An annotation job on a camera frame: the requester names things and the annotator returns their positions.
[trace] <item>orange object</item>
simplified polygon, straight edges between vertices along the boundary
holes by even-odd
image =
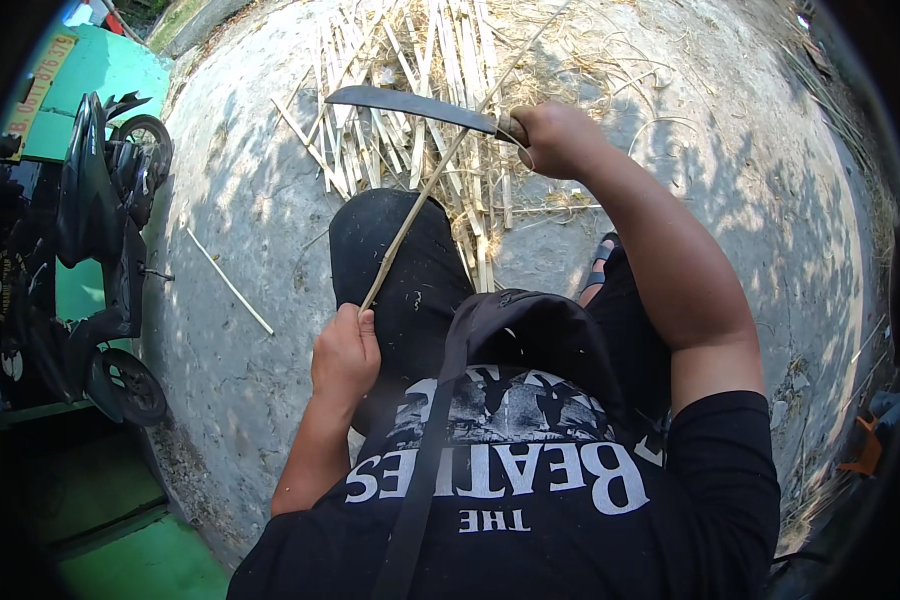
[[[106,18],[103,20],[106,22],[107,29],[109,29],[114,34],[118,34],[120,36],[122,36],[124,34],[124,26],[121,25],[120,21],[118,21],[116,18],[114,18],[114,16],[112,14],[110,14],[108,12],[106,14]]]
[[[864,474],[867,477],[872,477],[874,475],[876,464],[880,460],[880,454],[883,453],[883,444],[880,443],[880,440],[877,439],[874,434],[874,430],[880,419],[874,416],[873,413],[871,413],[870,416],[873,417],[873,420],[870,422],[867,422],[863,416],[857,416],[857,423],[860,424],[866,432],[866,445],[864,445],[863,451],[860,452],[860,456],[857,457],[857,462],[843,462],[842,464],[837,465],[837,469],[855,471],[858,474]]]

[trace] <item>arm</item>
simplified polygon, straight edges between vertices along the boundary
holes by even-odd
[[[313,396],[270,500],[270,517],[313,508],[350,471],[347,434],[380,371],[373,311],[344,304],[313,342]]]
[[[640,293],[672,351],[672,408],[734,390],[763,394],[754,318],[716,240],[652,175],[566,104],[517,107],[527,130],[521,160],[589,189],[617,228]]]

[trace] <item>black t-shirt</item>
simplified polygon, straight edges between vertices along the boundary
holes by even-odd
[[[457,381],[413,597],[747,598],[773,557],[780,487],[766,399],[728,391],[673,419],[661,468],[600,405],[539,370]],[[279,514],[228,598],[367,597],[414,471],[437,381],[311,510]]]

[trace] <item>leg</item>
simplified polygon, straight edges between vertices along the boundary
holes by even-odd
[[[367,190],[336,212],[330,223],[336,306],[364,301],[417,197],[416,192]],[[382,361],[376,385],[353,417],[354,429],[367,435],[376,418],[403,399],[404,390],[440,373],[454,311],[473,293],[450,221],[431,198],[409,228],[370,306]]]
[[[606,282],[583,290],[580,304],[606,336],[627,412],[637,413],[631,415],[631,426],[642,438],[649,422],[660,419],[670,408],[670,348],[643,308],[619,238],[612,238],[609,245],[614,243],[609,258],[594,265],[595,271],[603,270]]]

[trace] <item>black scooter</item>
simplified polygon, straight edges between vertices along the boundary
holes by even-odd
[[[96,92],[84,94],[73,121],[52,226],[24,213],[7,246],[24,257],[8,307],[2,353],[24,353],[61,401],[84,394],[116,423],[124,419],[154,426],[167,412],[167,399],[154,375],[135,356],[109,347],[112,340],[140,337],[143,282],[147,274],[174,278],[146,267],[147,247],[140,230],[150,220],[156,189],[170,171],[173,144],[156,117],[138,115],[114,127],[119,114],[150,98],[136,92],[101,105]],[[46,263],[37,250],[48,245],[68,269],[88,258],[103,270],[106,307],[88,318],[66,323],[34,304],[37,276]],[[101,350],[99,345],[106,344]]]

